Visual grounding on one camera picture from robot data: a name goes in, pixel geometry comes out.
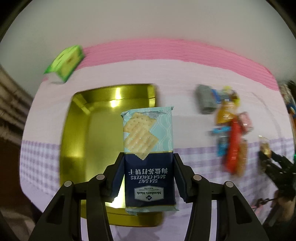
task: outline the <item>white wall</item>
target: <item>white wall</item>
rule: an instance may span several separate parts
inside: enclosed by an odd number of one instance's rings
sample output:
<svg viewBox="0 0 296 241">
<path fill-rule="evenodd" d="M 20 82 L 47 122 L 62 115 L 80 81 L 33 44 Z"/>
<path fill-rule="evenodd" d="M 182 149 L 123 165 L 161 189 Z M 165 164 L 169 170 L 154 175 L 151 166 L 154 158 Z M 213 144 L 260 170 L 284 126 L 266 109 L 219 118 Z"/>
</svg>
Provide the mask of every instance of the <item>white wall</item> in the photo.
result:
<svg viewBox="0 0 296 241">
<path fill-rule="evenodd" d="M 296 77 L 296 40 L 265 0 L 33 0 L 0 43 L 0 63 L 35 95 L 64 48 L 132 38 L 198 40 Z"/>
</svg>

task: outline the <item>person's hand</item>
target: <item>person's hand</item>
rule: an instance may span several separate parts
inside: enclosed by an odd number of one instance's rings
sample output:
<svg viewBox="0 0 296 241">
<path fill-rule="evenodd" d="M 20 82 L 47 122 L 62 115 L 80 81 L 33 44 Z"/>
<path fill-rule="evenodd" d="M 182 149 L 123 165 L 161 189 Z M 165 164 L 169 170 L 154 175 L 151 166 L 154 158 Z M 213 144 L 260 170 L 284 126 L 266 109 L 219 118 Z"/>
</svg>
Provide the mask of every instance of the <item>person's hand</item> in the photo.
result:
<svg viewBox="0 0 296 241">
<path fill-rule="evenodd" d="M 279 191 L 277 190 L 274 193 L 274 198 L 277 198 L 278 195 L 279 195 Z M 296 197 L 294 197 L 292 201 L 288 200 L 285 197 L 280 197 L 272 201 L 271 207 L 274 207 L 275 204 L 278 203 L 283 208 L 282 215 L 277 219 L 279 222 L 287 222 L 292 218 L 294 214 L 295 201 L 296 201 Z"/>
</svg>

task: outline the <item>pile of snacks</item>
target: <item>pile of snacks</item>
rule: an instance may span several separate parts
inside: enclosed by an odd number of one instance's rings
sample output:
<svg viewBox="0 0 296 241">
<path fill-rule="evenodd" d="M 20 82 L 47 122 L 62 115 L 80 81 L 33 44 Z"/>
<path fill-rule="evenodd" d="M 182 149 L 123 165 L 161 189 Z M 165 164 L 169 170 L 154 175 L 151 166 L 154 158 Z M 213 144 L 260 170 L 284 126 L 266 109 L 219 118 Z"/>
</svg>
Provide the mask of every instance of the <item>pile of snacks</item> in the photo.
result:
<svg viewBox="0 0 296 241">
<path fill-rule="evenodd" d="M 210 86 L 199 85 L 197 88 L 200 112 L 216 114 L 216 125 L 213 134 L 218 135 L 218 156 L 224 156 L 225 167 L 232 174 L 242 176 L 247 161 L 248 143 L 242 135 L 253 129 L 248 112 L 238 114 L 240 98 L 231 87 L 225 86 L 222 90 L 214 90 Z"/>
</svg>

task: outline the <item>pink tablecloth border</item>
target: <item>pink tablecloth border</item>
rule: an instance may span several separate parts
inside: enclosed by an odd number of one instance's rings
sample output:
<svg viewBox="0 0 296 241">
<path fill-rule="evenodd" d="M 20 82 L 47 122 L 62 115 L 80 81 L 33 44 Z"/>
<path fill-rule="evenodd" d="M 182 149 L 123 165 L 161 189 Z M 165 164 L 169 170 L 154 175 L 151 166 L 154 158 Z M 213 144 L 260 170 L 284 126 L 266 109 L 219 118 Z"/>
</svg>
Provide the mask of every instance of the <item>pink tablecloth border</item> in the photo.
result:
<svg viewBox="0 0 296 241">
<path fill-rule="evenodd" d="M 85 58 L 76 70 L 122 61 L 170 59 L 228 69 L 279 90 L 273 75 L 264 66 L 233 52 L 204 43 L 171 40 L 139 39 L 99 44 L 84 48 Z"/>
</svg>

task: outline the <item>white label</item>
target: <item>white label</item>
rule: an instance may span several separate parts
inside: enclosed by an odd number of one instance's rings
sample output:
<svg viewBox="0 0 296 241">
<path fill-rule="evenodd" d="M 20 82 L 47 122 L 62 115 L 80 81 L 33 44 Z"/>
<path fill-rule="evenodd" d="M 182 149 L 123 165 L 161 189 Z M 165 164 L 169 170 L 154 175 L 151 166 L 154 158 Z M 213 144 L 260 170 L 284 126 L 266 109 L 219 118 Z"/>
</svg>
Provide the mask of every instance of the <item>white label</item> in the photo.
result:
<svg viewBox="0 0 296 241">
<path fill-rule="evenodd" d="M 163 199 L 163 188 L 153 186 L 135 188 L 135 199 L 146 202 Z"/>
</svg>

